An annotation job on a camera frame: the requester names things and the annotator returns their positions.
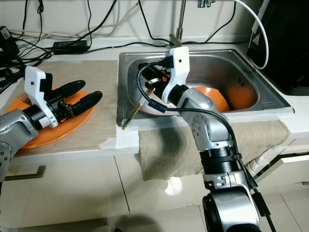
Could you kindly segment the orange plate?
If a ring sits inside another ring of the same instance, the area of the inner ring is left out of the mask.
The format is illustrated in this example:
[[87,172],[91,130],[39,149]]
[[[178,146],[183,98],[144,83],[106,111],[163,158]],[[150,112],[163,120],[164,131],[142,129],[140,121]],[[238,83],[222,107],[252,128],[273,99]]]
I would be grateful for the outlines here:
[[[88,95],[86,91],[80,90],[76,94],[72,95],[65,99],[65,102],[69,104],[75,104],[80,99]],[[10,106],[7,108],[6,112],[12,110],[24,110],[29,105],[23,102],[20,99],[15,99]],[[95,108],[91,108],[86,112],[78,115],[77,117],[73,117],[71,119],[66,119],[59,123],[59,125],[55,128],[46,127],[43,130],[38,131],[38,136],[33,140],[27,142],[21,149],[34,149],[38,147],[42,147],[44,145],[51,144],[55,141],[59,141],[63,137],[66,137],[69,133],[76,130],[79,126],[84,124],[86,120],[91,116]]]

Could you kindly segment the orange bowl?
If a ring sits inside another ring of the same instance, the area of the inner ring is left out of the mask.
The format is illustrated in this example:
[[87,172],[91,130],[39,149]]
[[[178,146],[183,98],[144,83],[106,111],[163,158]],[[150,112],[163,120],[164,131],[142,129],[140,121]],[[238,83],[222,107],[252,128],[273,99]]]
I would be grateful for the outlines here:
[[207,97],[209,97],[216,104],[218,111],[230,111],[230,106],[227,100],[218,89],[204,86],[197,86],[195,88]]

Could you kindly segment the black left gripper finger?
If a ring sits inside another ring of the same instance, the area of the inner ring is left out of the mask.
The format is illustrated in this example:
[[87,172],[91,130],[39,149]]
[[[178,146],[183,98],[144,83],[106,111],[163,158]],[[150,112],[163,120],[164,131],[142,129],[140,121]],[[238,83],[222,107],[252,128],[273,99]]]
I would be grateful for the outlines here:
[[94,91],[93,93],[81,98],[78,102],[75,102],[75,104],[72,104],[70,112],[73,116],[80,115],[93,108],[93,106],[95,106],[101,99],[102,92]]
[[63,86],[60,86],[54,90],[54,101],[63,101],[64,99],[82,90],[84,86],[84,80],[75,80],[70,83],[64,84]]

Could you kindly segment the black appliance with warning sticker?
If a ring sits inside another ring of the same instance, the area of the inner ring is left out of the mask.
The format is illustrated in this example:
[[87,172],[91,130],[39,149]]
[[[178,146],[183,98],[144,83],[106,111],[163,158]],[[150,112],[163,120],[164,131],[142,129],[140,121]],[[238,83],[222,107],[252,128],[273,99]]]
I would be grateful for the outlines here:
[[261,22],[269,42],[262,73],[286,95],[309,96],[309,0],[269,0]]

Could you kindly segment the white base cabinet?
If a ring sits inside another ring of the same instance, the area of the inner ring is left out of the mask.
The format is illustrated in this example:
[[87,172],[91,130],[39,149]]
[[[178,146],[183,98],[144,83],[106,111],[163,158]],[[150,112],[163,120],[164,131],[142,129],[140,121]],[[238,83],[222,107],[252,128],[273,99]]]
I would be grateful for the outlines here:
[[200,174],[145,181],[133,149],[16,155],[8,175],[36,173],[38,166],[46,166],[44,177],[2,184],[1,226],[54,225],[177,208],[194,211],[207,194]]

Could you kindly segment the beige woven mat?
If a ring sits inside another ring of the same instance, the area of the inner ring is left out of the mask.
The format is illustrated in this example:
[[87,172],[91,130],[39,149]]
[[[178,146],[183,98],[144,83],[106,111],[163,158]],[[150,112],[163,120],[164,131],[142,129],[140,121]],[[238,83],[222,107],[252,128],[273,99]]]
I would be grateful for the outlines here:
[[115,60],[84,60],[73,62],[44,62],[40,70],[53,75],[53,87],[73,80],[84,80],[83,91],[101,91],[102,99],[91,116],[79,128],[62,139],[39,148],[20,150],[18,156],[48,153],[80,152],[99,149],[116,137],[118,64]]

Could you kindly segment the beige cloth towel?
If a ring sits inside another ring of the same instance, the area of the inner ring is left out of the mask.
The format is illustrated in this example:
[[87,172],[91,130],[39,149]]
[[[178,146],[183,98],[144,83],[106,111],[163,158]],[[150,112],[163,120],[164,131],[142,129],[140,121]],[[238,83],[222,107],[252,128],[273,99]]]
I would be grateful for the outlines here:
[[[243,163],[289,139],[291,132],[282,121],[236,122],[232,124]],[[145,181],[168,180],[203,174],[199,151],[188,126],[139,131],[140,163]]]

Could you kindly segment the black power adapter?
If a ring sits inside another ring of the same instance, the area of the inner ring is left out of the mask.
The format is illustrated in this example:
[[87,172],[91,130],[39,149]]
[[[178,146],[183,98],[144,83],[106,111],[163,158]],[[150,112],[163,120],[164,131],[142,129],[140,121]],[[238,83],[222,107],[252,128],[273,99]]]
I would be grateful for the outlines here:
[[56,55],[73,55],[88,51],[90,46],[86,40],[54,42],[51,50]]

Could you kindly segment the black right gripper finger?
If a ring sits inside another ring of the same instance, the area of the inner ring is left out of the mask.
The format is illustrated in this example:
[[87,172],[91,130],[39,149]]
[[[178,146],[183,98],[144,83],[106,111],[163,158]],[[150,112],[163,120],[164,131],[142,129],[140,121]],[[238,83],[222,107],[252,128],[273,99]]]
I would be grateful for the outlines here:
[[159,63],[141,63],[138,65],[138,73],[141,71],[141,74],[138,77],[138,81],[141,82],[142,80],[148,81],[161,81],[161,73],[157,68]]

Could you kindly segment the stainless steel sink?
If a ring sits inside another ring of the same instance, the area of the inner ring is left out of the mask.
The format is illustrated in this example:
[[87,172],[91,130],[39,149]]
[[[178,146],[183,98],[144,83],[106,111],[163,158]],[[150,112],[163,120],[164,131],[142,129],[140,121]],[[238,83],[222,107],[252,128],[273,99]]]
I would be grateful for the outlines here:
[[[117,126],[122,126],[142,98],[135,84],[139,65],[161,60],[165,55],[165,52],[119,55]],[[277,121],[295,113],[292,106],[234,49],[191,51],[187,85],[218,90],[229,104],[230,111],[224,115],[230,122]]]

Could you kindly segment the steel faucet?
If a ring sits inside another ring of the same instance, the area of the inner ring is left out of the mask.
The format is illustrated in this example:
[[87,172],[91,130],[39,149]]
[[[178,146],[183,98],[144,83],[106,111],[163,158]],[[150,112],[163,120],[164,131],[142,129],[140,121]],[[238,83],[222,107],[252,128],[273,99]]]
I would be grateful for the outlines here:
[[176,33],[171,33],[169,35],[173,48],[179,48],[183,45],[183,22],[185,17],[186,4],[187,0],[182,0],[179,14],[179,22],[177,24]]

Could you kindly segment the black battery charger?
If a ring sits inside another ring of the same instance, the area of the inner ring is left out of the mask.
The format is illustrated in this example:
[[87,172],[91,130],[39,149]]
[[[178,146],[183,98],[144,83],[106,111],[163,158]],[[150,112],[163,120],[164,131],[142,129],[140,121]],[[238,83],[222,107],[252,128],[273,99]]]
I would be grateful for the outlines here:
[[9,57],[18,56],[19,49],[15,42],[15,38],[10,34],[8,28],[4,25],[0,26],[0,47],[4,55]]

